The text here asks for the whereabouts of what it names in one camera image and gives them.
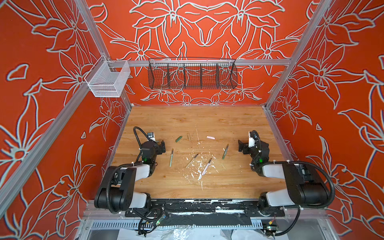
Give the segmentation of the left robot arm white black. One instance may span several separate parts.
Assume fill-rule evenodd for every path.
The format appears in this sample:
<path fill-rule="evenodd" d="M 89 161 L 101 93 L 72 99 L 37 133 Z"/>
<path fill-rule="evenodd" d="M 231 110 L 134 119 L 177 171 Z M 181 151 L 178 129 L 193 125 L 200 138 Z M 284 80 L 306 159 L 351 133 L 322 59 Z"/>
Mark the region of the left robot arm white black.
<path fill-rule="evenodd" d="M 148 210 L 151 196 L 135 192 L 135 183 L 153 175 L 157 156 L 166 152 L 165 142 L 156 142 L 153 132 L 146 133 L 140 127 L 133 127 L 139 145 L 139 154 L 134 162 L 107 168 L 94 198 L 97 209 L 112 214 L 129 210 Z"/>

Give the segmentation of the pink pen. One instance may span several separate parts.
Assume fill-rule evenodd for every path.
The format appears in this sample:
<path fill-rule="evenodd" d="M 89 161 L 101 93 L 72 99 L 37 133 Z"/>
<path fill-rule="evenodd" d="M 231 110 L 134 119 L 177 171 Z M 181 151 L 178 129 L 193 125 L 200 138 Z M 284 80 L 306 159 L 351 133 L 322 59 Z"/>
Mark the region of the pink pen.
<path fill-rule="evenodd" d="M 204 168 L 204 170 L 202 172 L 202 176 L 206 174 L 209 166 L 211 165 L 211 162 L 212 162 L 212 158 L 210 158 L 209 161 L 207 162 L 207 164 L 206 164 L 206 166 L 205 166 L 205 168 Z"/>

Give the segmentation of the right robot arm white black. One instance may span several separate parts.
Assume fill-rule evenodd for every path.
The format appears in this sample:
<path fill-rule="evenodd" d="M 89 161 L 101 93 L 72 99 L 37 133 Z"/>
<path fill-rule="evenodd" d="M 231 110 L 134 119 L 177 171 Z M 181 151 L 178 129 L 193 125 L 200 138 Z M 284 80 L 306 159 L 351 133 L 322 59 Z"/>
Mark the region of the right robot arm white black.
<path fill-rule="evenodd" d="M 330 175 L 316 164 L 303 161 L 270 161 L 269 144 L 255 130 L 247 142 L 238 141 L 238 151 L 251 157 L 251 170 L 260 177 L 284 180 L 282 190 L 261 193 L 257 210 L 269 216 L 278 208 L 324 209 L 335 199 Z"/>

